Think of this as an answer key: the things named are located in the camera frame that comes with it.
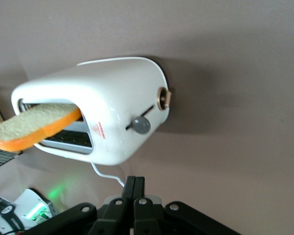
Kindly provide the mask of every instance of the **toaster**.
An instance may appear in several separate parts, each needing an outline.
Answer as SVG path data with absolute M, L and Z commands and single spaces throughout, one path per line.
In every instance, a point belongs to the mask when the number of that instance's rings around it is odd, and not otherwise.
M 161 68 L 143 57 L 88 61 L 19 85 L 14 112 L 73 103 L 82 118 L 36 143 L 42 151 L 101 165 L 127 160 L 163 123 L 171 93 Z

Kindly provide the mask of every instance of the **bread slice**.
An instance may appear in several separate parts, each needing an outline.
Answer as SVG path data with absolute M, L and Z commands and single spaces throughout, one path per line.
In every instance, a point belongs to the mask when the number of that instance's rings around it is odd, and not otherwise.
M 0 149 L 20 151 L 60 132 L 81 118 L 74 104 L 39 104 L 0 124 Z

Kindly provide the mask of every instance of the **power cord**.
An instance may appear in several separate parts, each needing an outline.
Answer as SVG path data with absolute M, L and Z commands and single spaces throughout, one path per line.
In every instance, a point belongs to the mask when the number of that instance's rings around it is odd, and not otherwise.
M 118 176 L 114 176 L 114 175 L 105 175 L 102 174 L 96 167 L 96 165 L 94 163 L 91 163 L 91 165 L 93 166 L 93 169 L 95 170 L 95 172 L 97 173 L 97 175 L 104 177 L 104 178 L 109 178 L 109 179 L 115 179 L 119 182 L 119 184 L 124 187 L 124 183 L 122 182 L 122 180 L 118 177 Z

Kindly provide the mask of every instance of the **toaster side button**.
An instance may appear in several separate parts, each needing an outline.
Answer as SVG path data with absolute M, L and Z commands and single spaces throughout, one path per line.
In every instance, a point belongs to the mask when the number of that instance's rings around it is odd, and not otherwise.
M 144 116 L 137 117 L 132 121 L 132 128 L 138 134 L 148 133 L 148 131 L 150 130 L 150 127 L 151 125 L 149 120 Z

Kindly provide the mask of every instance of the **toaster lever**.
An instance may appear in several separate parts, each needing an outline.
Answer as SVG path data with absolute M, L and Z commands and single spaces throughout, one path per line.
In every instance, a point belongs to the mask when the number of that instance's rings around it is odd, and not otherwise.
M 134 131 L 136 131 L 138 134 L 148 133 L 151 127 L 149 120 L 144 116 L 135 118 L 131 124 Z

